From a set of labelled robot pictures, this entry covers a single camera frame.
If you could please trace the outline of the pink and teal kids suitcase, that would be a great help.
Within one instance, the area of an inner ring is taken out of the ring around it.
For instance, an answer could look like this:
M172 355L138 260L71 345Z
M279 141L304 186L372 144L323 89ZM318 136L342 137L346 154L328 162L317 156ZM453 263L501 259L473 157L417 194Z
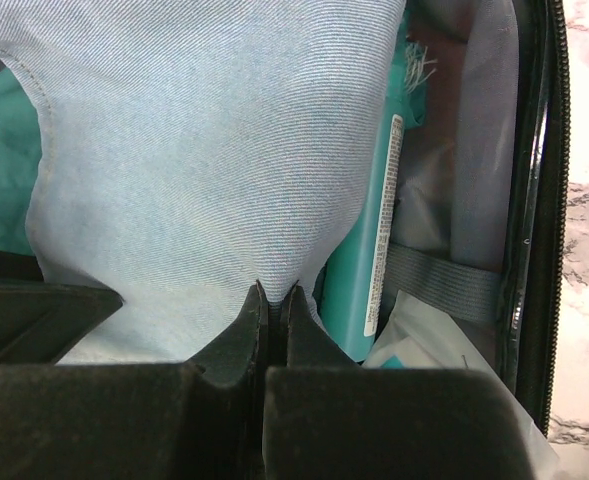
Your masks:
M520 80L508 241L499 279L453 257L394 242L384 281L384 316L405 291L467 321L495 322L502 380L541 430L549 425L561 295L569 171L570 93L563 6L515 3Z

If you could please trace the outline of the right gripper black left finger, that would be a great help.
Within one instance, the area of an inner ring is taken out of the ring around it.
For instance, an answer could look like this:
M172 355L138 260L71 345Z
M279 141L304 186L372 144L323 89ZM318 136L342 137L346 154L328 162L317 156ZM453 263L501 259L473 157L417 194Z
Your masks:
M233 323L183 363L0 366L0 479L260 479L253 285Z

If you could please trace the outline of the light blue denim garment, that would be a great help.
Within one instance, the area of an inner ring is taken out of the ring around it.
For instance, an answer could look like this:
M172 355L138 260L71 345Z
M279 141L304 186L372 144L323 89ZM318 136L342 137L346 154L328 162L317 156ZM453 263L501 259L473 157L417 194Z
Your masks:
M183 361L260 283L311 293L358 218L401 1L0 1L38 113L27 234L123 306L66 364Z

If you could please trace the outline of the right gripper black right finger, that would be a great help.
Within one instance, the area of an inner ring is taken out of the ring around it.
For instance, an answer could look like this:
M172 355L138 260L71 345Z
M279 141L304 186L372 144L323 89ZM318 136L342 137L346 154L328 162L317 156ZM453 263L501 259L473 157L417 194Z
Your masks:
M312 319L303 289L270 331L262 452L270 479L530 479L508 396L464 369L364 369Z

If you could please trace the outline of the teal cloth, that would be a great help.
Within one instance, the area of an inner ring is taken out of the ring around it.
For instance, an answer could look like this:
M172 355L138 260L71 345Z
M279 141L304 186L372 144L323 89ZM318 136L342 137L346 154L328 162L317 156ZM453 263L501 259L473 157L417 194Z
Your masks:
M361 212L390 35L0 41L0 250L301 267Z

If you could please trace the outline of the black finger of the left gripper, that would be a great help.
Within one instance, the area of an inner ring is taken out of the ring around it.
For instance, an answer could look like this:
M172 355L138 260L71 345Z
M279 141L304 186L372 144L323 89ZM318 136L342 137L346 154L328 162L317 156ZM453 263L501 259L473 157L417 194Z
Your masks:
M0 251L0 365L55 363L121 306L112 290L46 283L35 257Z

